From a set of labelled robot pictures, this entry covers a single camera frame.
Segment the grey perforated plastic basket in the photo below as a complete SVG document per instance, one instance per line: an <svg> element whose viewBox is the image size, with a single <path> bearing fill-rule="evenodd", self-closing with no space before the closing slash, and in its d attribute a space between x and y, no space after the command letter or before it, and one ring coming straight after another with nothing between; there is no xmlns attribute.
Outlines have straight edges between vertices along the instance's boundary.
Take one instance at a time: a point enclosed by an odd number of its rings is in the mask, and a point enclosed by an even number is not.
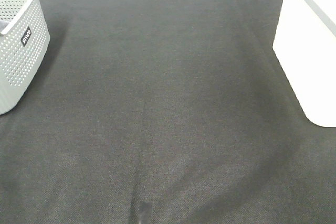
<svg viewBox="0 0 336 224"><path fill-rule="evenodd" d="M1 0L1 114L17 105L49 42L39 0Z"/></svg>

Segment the black fabric table cover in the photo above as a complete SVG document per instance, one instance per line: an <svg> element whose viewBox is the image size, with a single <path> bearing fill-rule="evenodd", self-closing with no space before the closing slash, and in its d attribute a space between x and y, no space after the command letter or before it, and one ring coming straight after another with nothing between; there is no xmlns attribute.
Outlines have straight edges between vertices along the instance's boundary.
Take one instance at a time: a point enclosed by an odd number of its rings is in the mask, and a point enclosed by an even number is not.
<svg viewBox="0 0 336 224"><path fill-rule="evenodd" d="M335 129L274 54L282 0L40 0L1 116L1 223L335 223Z"/></svg>

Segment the white plastic bin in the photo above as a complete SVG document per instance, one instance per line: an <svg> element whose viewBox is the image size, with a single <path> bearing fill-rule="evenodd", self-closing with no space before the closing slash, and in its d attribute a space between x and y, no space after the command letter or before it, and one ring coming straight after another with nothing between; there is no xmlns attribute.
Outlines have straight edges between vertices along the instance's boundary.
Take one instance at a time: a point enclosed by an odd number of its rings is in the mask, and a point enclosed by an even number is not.
<svg viewBox="0 0 336 224"><path fill-rule="evenodd" d="M335 0L283 0L272 47L307 119L335 127Z"/></svg>

